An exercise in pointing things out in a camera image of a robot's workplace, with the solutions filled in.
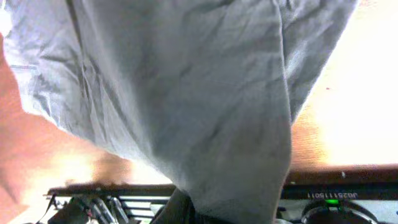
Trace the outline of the grey cotton shorts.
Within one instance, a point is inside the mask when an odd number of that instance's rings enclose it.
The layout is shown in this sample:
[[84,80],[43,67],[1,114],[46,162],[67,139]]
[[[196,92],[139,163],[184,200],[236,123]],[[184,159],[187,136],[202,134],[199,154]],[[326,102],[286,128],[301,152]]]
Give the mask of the grey cotton shorts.
[[8,1],[23,109],[176,186],[157,223],[273,223],[350,0]]

